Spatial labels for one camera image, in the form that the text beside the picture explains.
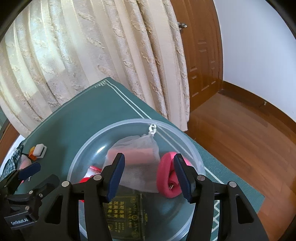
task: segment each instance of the pink ring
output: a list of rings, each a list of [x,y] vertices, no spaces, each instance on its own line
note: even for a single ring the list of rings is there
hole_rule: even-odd
[[[181,194],[181,188],[174,168],[174,156],[176,152],[168,152],[160,159],[156,175],[156,185],[159,193],[167,198],[174,198]],[[191,163],[184,158],[188,166]]]

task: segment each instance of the metal screw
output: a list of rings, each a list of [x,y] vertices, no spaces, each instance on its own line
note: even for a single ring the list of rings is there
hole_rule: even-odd
[[[67,187],[67,186],[69,186],[69,182],[68,181],[64,181],[64,182],[62,182],[62,186],[65,188],[65,187]]]
[[[187,28],[187,24],[186,23],[178,23],[179,29],[183,29],[183,28]]]
[[[233,181],[229,182],[229,186],[235,188],[237,186],[237,184]]]
[[[102,176],[101,175],[95,175],[94,176],[94,180],[95,181],[99,181],[99,180],[101,180],[102,179]]]
[[[198,179],[199,181],[204,181],[204,180],[205,180],[205,176],[204,176],[204,175],[198,175],[198,176],[197,176],[197,179]]]

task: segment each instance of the white wall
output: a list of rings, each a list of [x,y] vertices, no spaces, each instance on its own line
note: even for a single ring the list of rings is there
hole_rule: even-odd
[[[24,140],[25,138],[22,135],[19,135],[19,137],[14,141],[12,146],[10,147],[9,151],[7,152],[1,166],[0,166],[0,176],[3,173],[5,164],[8,162],[8,160],[12,157],[12,154],[16,151],[19,144]]]
[[[296,121],[296,40],[265,0],[214,0],[223,79],[272,103]]]

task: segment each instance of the clear plastic bowl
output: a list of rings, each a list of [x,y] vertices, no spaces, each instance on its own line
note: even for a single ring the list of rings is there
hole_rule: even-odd
[[[205,175],[202,159],[190,139],[177,128],[158,120],[130,119],[105,127],[94,134],[76,154],[67,180],[78,183],[86,174],[89,166],[103,167],[107,151],[120,139],[148,134],[151,124],[157,126],[154,140],[159,147],[159,155],[174,151],[188,159],[197,173]],[[138,194],[139,191],[127,191],[119,187],[120,196]],[[189,204],[182,194],[168,199],[159,193],[142,193],[148,222],[145,226],[146,241],[179,241],[188,232],[193,216],[194,205]],[[79,203],[79,226],[81,233],[87,237],[84,204]]]

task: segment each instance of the wooden door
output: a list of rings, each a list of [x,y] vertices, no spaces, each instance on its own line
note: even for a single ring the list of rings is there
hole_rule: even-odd
[[[0,137],[0,166],[10,147],[19,136],[19,133],[11,123],[8,123],[8,125],[4,128],[3,135]]]
[[[222,87],[220,26],[213,0],[171,0],[181,30],[190,92],[190,110]]]

